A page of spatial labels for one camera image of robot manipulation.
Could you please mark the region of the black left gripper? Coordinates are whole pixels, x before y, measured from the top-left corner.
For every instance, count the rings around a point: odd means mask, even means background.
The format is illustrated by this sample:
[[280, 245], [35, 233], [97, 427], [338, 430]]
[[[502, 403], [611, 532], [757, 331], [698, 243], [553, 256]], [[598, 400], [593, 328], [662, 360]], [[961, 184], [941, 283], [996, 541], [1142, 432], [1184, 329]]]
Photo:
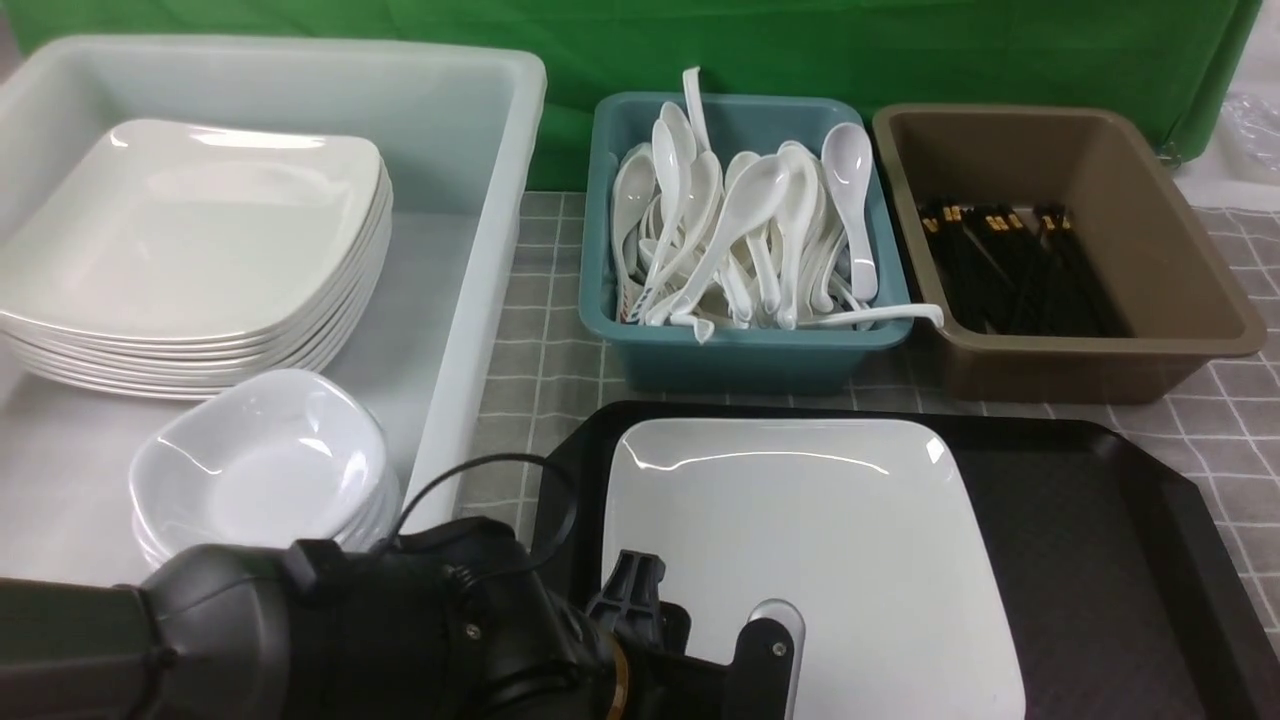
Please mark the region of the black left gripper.
[[659, 597], [666, 564], [653, 553], [620, 552], [586, 606], [612, 671], [607, 719], [722, 719], [727, 670], [684, 652], [691, 618]]

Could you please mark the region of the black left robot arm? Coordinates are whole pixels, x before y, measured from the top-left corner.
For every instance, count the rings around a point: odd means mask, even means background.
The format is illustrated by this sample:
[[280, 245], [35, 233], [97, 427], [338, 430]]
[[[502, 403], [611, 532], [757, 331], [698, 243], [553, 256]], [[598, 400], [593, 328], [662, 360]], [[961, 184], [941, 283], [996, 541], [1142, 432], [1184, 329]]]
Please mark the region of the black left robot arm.
[[3, 582], [5, 719], [727, 719], [727, 670], [607, 632], [515, 530], [201, 544], [137, 585]]

